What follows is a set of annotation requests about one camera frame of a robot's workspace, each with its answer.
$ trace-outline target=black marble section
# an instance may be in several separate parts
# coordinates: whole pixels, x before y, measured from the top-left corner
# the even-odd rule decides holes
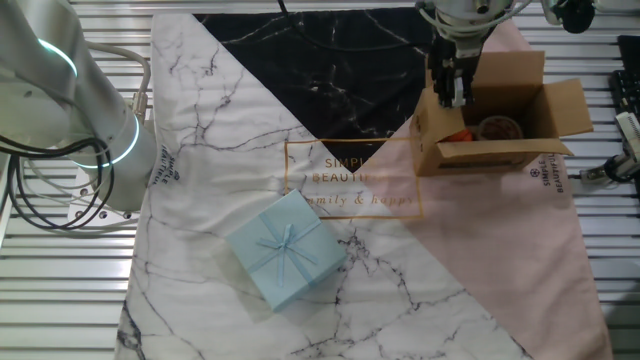
[[[320,139],[390,137],[413,114],[425,86],[426,47],[334,52],[305,41],[280,13],[195,16]],[[413,8],[291,16],[309,37],[342,48],[429,43],[432,38],[428,23]],[[358,156],[368,157],[378,148],[369,145]],[[352,155],[339,149],[330,151],[338,158]]]

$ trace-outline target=white marble section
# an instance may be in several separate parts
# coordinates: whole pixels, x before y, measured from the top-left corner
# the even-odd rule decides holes
[[[529,358],[397,220],[325,221],[344,267],[272,314],[223,236],[282,196],[284,141],[313,137],[191,15],[156,16],[152,40],[167,150],[116,359]]]

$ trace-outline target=orange object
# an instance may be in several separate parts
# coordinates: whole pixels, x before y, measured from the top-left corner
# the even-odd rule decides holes
[[[464,129],[449,137],[446,137],[443,141],[446,142],[460,142],[460,141],[473,141],[473,134],[469,129]]]

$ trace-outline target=box flap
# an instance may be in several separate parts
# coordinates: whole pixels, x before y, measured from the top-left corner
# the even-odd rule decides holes
[[[563,154],[573,155],[559,139],[494,140],[457,143],[438,143],[445,159],[486,154]]]
[[[558,136],[593,131],[589,107],[579,79],[545,84],[543,91]]]
[[[473,88],[543,83],[544,51],[483,52]]]
[[[421,131],[432,142],[438,142],[465,129],[462,111],[442,108],[433,87],[422,91],[415,116],[420,122]]]

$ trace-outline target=glowing blue ring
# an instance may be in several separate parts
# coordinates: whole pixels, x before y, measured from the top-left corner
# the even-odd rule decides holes
[[[127,156],[131,150],[133,150],[134,146],[136,146],[136,142],[138,142],[138,135],[140,135],[140,123],[138,122],[138,119],[135,119],[136,122],[136,135],[133,137],[133,141],[131,142],[131,145],[129,145],[129,148],[127,149],[127,151],[123,152],[122,155],[118,156],[116,159],[111,161],[111,164],[116,164],[118,161],[124,159],[125,156]],[[82,165],[82,164],[78,164],[76,163],[76,165],[83,167],[83,168],[87,168],[87,169],[97,169],[98,165]],[[109,167],[109,163],[104,163],[102,164],[103,168]]]
[[[71,69],[73,69],[73,73],[76,74],[76,77],[78,77],[78,69],[76,69],[76,65],[73,63],[73,61],[71,61],[71,58],[69,58],[67,54],[63,53],[62,50],[58,49],[57,47],[49,44],[48,42],[42,39],[38,39],[38,41],[40,42],[40,45],[44,46],[45,49],[49,51],[53,51],[54,53],[58,54],[58,56],[63,58],[64,61],[66,61],[69,64],[69,66],[71,66]]]

